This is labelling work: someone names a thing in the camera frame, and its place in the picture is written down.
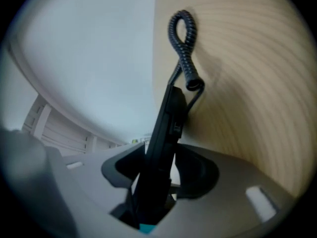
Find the gray plastic surface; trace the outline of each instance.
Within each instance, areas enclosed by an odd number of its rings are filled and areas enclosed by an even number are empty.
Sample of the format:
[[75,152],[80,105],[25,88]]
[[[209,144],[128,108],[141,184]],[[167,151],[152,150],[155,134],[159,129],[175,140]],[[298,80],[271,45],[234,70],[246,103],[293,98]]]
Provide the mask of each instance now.
[[[220,176],[216,186],[199,199],[179,199],[152,232],[160,237],[261,237],[290,211],[292,196],[250,163],[207,149],[180,145],[215,162]],[[261,223],[246,197],[246,189],[259,185],[279,208]]]
[[[262,237],[281,221],[294,199],[280,186],[243,160],[193,146],[213,160],[220,171],[218,183],[199,199],[180,199],[150,235],[144,235],[108,214],[122,203],[125,190],[112,187],[101,174],[103,161],[129,147],[109,152],[62,158],[34,137],[1,132],[0,164],[4,178],[31,216],[55,236],[99,237]],[[84,165],[68,170],[66,164]],[[260,185],[279,208],[261,223],[245,191]]]

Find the wood grain surface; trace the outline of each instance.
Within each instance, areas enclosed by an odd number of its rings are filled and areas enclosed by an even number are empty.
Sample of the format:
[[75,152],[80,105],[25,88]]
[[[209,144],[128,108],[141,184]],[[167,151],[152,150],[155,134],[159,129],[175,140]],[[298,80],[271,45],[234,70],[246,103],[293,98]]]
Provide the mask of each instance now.
[[[294,196],[315,171],[317,61],[314,41],[289,0],[156,0],[153,88],[159,108],[178,56],[170,17],[192,13],[193,62],[206,89],[191,110],[182,143],[255,164]],[[183,22],[178,24],[184,40]],[[176,86],[193,93],[181,76]]]

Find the coiled cord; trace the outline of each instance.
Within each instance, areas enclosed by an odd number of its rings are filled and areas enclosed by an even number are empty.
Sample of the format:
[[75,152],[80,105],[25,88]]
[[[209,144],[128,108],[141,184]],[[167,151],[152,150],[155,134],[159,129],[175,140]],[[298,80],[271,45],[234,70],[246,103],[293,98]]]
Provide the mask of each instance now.
[[[184,43],[179,39],[177,35],[176,27],[180,19],[183,19],[186,25],[186,38]],[[181,10],[172,16],[168,26],[168,38],[173,48],[175,49],[175,51],[177,52],[179,56],[179,61],[176,65],[176,68],[172,76],[170,77],[168,81],[168,84],[174,85],[176,79],[179,77],[181,72],[184,72],[187,90],[189,91],[198,90],[195,97],[187,105],[187,108],[185,110],[185,115],[184,115],[185,116],[184,119],[185,119],[188,112],[190,111],[194,103],[198,100],[198,98],[201,96],[205,88],[205,83],[199,77],[191,58],[191,54],[193,52],[194,45],[197,38],[197,27],[192,15],[188,11]]]

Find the white wall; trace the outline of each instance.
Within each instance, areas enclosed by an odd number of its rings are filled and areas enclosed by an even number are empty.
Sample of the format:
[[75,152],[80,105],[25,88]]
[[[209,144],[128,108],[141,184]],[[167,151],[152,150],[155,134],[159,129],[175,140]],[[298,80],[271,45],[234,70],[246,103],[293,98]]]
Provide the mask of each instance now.
[[7,50],[0,52],[0,125],[9,130],[21,130],[38,93]]
[[35,102],[33,103],[25,121],[22,126],[22,131],[33,134],[35,130],[35,126],[37,125],[37,121],[40,118],[40,115],[46,105],[46,101],[41,98],[39,95]]
[[55,110],[52,110],[41,141],[59,149],[62,156],[84,154],[89,132],[72,123]]
[[153,130],[155,0],[45,0],[17,39],[37,79],[74,117],[131,142]]
[[106,150],[109,150],[110,148],[110,142],[107,140],[103,140],[101,138],[97,138],[96,142],[96,153],[103,152]]

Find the ceiling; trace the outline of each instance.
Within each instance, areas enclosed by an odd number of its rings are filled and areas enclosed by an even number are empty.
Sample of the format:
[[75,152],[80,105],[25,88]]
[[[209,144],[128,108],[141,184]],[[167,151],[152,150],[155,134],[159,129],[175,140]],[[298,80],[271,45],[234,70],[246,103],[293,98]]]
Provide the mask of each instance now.
[[155,0],[43,0],[18,32],[51,97],[103,135],[151,133]]

